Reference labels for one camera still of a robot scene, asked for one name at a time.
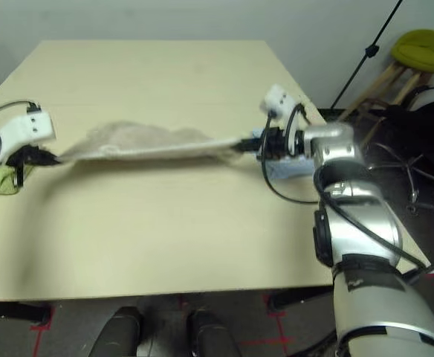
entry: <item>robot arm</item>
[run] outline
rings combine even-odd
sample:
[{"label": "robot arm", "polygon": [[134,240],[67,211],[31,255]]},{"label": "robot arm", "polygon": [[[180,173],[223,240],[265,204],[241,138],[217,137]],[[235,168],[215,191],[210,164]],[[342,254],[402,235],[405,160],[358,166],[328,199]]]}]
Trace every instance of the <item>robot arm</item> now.
[{"label": "robot arm", "polygon": [[[314,159],[321,197],[314,244],[318,260],[333,273],[338,356],[434,356],[434,316],[396,269],[401,255],[408,254],[401,250],[395,218],[354,144],[352,128],[329,123],[295,129],[287,102],[293,103],[280,87],[265,97],[262,108],[269,120],[286,122],[271,139],[271,155],[261,156],[292,155],[291,148]],[[423,267],[413,257],[412,262]]]},{"label": "robot arm", "polygon": [[6,108],[16,103],[29,103],[27,113],[9,120],[0,128],[0,166],[16,169],[16,186],[23,185],[24,165],[51,166],[59,164],[56,156],[36,146],[46,140],[55,139],[54,126],[47,112],[27,101],[8,103]]}]

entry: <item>wooden stool leg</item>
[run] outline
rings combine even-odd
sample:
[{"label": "wooden stool leg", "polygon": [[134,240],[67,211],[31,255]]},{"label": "wooden stool leg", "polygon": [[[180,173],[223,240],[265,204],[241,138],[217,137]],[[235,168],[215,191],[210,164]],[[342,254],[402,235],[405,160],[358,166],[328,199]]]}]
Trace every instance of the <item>wooden stool leg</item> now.
[{"label": "wooden stool leg", "polygon": [[392,105],[398,105],[402,103],[402,100],[404,100],[405,96],[408,95],[409,92],[417,86],[421,74],[422,72],[420,71],[413,72],[413,75],[409,78],[409,80],[407,80],[405,86],[401,89],[400,92],[398,92],[397,97],[395,97],[395,99],[392,101]]},{"label": "wooden stool leg", "polygon": [[398,68],[398,70],[394,73],[394,77],[390,80],[389,83],[387,83],[387,85],[379,93],[378,97],[380,99],[382,99],[389,92],[389,90],[394,86],[394,84],[397,83],[397,81],[401,78],[402,74],[404,74],[407,69],[408,68],[403,65],[401,65]]},{"label": "wooden stool leg", "polygon": [[367,133],[366,137],[360,143],[361,149],[365,149],[367,147],[367,145],[370,143],[370,141],[374,137],[375,133],[378,132],[380,123],[382,123],[382,121],[384,119],[385,118],[381,118],[376,124],[374,124],[374,126],[371,128],[371,130]]},{"label": "wooden stool leg", "polygon": [[422,72],[420,76],[420,80],[418,80],[417,87],[426,86],[428,83],[430,83],[432,77],[433,77],[433,73]]},{"label": "wooden stool leg", "polygon": [[390,77],[394,75],[394,73],[398,69],[398,64],[394,62],[391,64],[387,69],[382,72],[382,74],[371,84],[370,87],[368,87],[360,96],[358,99],[356,99],[348,108],[341,113],[337,121],[343,121],[345,120],[358,106],[361,104],[366,98],[371,97],[380,85],[382,85],[384,82],[386,82]]}]

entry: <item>black shoe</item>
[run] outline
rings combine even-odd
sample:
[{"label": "black shoe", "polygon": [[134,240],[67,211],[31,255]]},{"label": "black shoe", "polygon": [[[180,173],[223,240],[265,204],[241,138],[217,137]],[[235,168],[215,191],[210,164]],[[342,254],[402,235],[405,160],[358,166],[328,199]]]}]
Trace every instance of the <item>black shoe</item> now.
[{"label": "black shoe", "polygon": [[136,356],[143,330],[142,320],[136,307],[120,308],[103,327],[88,356]]},{"label": "black shoe", "polygon": [[192,357],[242,357],[228,329],[206,310],[187,317],[187,336]]}]

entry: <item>black stand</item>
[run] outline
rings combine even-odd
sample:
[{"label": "black stand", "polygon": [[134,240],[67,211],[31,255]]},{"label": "black stand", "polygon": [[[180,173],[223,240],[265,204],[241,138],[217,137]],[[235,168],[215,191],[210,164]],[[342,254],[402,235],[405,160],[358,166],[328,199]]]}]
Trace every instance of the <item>black stand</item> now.
[{"label": "black stand", "polygon": [[43,325],[51,319],[51,308],[14,302],[0,303],[0,318],[14,318]]},{"label": "black stand", "polygon": [[377,54],[377,52],[379,51],[379,46],[377,45],[377,42],[380,38],[380,36],[382,35],[382,33],[384,32],[384,30],[386,29],[387,25],[389,24],[390,20],[392,20],[392,17],[394,17],[395,12],[397,11],[398,7],[401,6],[403,0],[398,0],[397,4],[395,5],[394,9],[392,10],[392,12],[390,13],[389,17],[387,18],[387,20],[384,22],[384,24],[382,25],[382,28],[379,30],[379,33],[377,34],[377,36],[375,37],[374,41],[372,42],[372,44],[366,48],[364,51],[364,56],[362,58],[362,60],[359,62],[359,64],[357,65],[356,69],[354,70],[354,72],[352,72],[349,80],[347,81],[347,83],[344,85],[343,89],[341,90],[341,92],[337,95],[336,100],[332,103],[331,105],[331,109],[334,109],[334,107],[336,106],[337,102],[339,102],[339,99],[341,99],[341,97],[343,96],[344,92],[346,91],[346,89],[349,87],[349,85],[351,84],[352,80],[354,79],[354,77],[356,77],[356,74],[359,72],[360,68],[363,66],[364,62],[368,59],[368,58],[373,58],[373,56],[375,56]]}]

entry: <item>table leg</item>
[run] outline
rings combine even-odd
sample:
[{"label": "table leg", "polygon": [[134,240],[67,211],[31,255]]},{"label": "table leg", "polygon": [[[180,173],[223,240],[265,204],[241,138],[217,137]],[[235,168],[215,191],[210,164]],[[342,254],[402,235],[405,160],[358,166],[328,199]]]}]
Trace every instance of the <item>table leg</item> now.
[{"label": "table leg", "polygon": [[46,324],[51,318],[49,306],[31,306],[24,303],[0,303],[0,318],[15,318],[38,324]]},{"label": "table leg", "polygon": [[310,299],[320,298],[332,292],[332,285],[287,289],[270,295],[268,298],[268,308],[270,311],[283,310],[285,307],[294,303],[304,303]]}]

